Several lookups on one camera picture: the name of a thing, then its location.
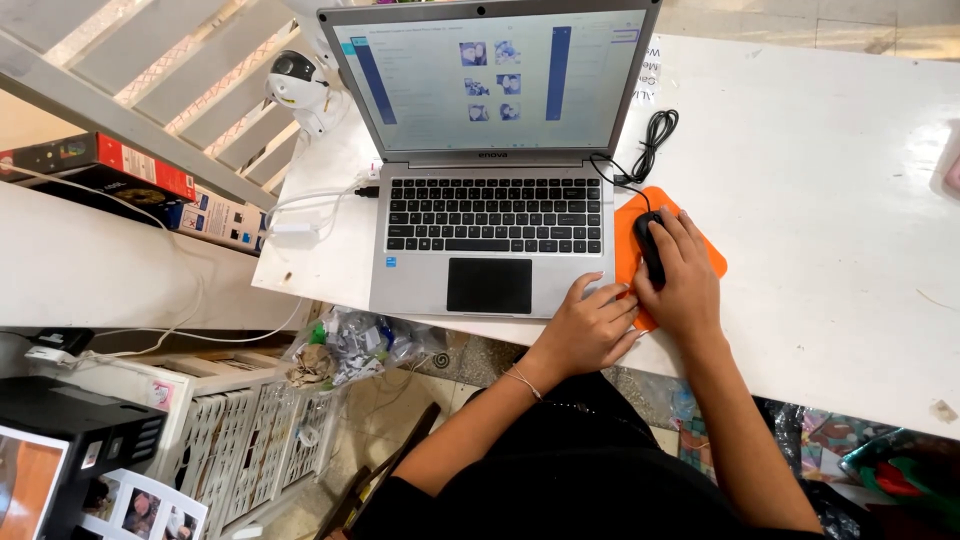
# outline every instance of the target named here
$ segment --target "laptop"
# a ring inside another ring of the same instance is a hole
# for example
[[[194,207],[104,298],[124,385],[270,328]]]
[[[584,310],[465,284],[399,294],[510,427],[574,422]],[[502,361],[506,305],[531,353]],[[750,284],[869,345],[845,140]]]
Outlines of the laptop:
[[[613,282],[613,186],[588,158],[616,149],[659,7],[317,11],[384,163],[372,311],[549,318],[577,277]]]

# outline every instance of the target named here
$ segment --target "black mouse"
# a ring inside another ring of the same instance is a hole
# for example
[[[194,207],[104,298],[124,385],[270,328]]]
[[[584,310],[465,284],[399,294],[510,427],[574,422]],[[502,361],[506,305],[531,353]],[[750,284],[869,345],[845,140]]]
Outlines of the black mouse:
[[[641,214],[634,222],[634,236],[636,236],[636,243],[640,245],[643,260],[647,263],[647,270],[650,271],[650,281],[656,284],[664,284],[666,283],[666,276],[663,274],[663,264],[660,262],[660,251],[657,249],[657,242],[654,241],[654,237],[647,227],[651,221],[663,225],[663,219],[658,211]]]

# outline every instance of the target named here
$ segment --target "woman's right hand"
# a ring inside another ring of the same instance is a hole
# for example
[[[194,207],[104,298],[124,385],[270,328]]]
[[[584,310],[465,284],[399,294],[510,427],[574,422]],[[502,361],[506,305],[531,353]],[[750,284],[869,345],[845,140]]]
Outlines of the woman's right hand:
[[[699,357],[726,343],[720,328],[720,281],[710,266],[704,238],[686,211],[681,210],[678,219],[664,206],[660,217],[663,226],[651,221],[649,228],[660,251],[666,284],[657,291],[644,262],[634,275],[634,289],[684,355]]]

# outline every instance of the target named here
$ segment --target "white table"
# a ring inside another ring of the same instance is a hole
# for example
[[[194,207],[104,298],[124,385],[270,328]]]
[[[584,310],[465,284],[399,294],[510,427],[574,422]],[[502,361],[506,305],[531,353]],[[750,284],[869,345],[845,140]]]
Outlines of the white table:
[[[649,115],[680,124],[649,185],[690,212],[727,258],[723,327],[751,391],[960,438],[960,64],[662,38],[664,89],[636,103],[616,159]],[[349,184],[375,156],[353,112],[290,168],[282,200]],[[616,203],[631,198],[618,193]],[[376,201],[347,197],[323,242],[268,242],[253,284],[367,308]],[[322,208],[329,212],[329,206]],[[278,219],[319,219],[317,207]],[[420,317],[530,344],[541,322]],[[681,373],[662,331],[621,364]]]

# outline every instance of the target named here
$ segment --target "printed photo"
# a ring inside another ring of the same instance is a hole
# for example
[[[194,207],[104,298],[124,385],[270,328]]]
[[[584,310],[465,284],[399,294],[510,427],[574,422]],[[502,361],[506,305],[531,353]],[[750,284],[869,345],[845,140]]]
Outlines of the printed photo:
[[[480,81],[475,81],[473,79],[464,79],[464,88],[467,89],[468,96],[489,96],[490,89],[486,86],[483,86],[483,83]]]
[[[154,527],[156,512],[159,509],[160,497],[134,487],[130,495],[130,507],[127,508],[127,515],[123,519],[123,529],[147,540],[150,538],[150,529]]]
[[[37,538],[67,446],[0,427],[0,538]]]
[[[490,120],[490,113],[487,112],[486,105],[471,103],[467,105],[467,113],[470,115],[470,122],[486,122]]]
[[[520,53],[516,51],[512,41],[495,41],[493,51],[493,59],[497,65],[520,63]]]
[[[463,67],[487,65],[487,42],[471,41],[460,44],[460,64]]]
[[[89,487],[86,488],[84,512],[95,518],[110,521],[110,512],[113,511],[113,505],[117,502],[119,492],[120,482],[118,480],[107,477],[91,479]]]
[[[193,540],[197,535],[197,520],[176,506],[170,507],[170,519],[163,530],[163,540]]]
[[[500,106],[500,119],[501,120],[519,120],[520,119],[520,104],[519,103],[504,103]]]
[[[496,85],[503,88],[503,95],[520,95],[520,74],[497,75]]]

